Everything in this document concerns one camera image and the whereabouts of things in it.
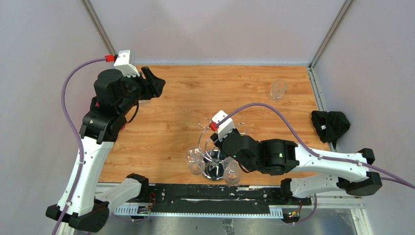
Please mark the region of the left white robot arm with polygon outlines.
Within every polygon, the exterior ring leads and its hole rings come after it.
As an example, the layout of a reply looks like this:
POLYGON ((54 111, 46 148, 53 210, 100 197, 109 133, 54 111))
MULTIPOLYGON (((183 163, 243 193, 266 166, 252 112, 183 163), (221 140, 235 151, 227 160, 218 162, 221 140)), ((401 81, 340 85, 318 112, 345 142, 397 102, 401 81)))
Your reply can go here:
POLYGON ((148 178, 135 173, 103 193, 96 194, 95 190, 107 156, 128 123, 126 115, 141 100, 160 97, 165 84, 148 67, 136 75, 123 75, 117 69, 104 70, 98 75, 90 110, 83 117, 80 130, 75 132, 78 155, 74 168, 61 199, 47 207, 48 218, 76 230, 96 233, 125 202, 156 201, 148 178))

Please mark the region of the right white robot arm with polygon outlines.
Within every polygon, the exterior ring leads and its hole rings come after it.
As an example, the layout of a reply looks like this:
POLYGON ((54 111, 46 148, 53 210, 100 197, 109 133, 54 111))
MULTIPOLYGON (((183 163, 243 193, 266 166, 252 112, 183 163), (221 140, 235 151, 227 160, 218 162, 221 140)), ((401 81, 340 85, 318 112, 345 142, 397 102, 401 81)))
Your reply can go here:
POLYGON ((380 174, 369 169, 375 160, 373 150, 369 148, 357 153, 337 153, 281 139, 256 141, 248 135, 241 135, 235 128, 225 135, 213 133, 210 139, 222 153, 248 172, 258 171, 272 176, 314 172, 311 177, 281 181, 279 197, 288 205, 298 198, 329 191, 371 196, 383 185, 380 174))

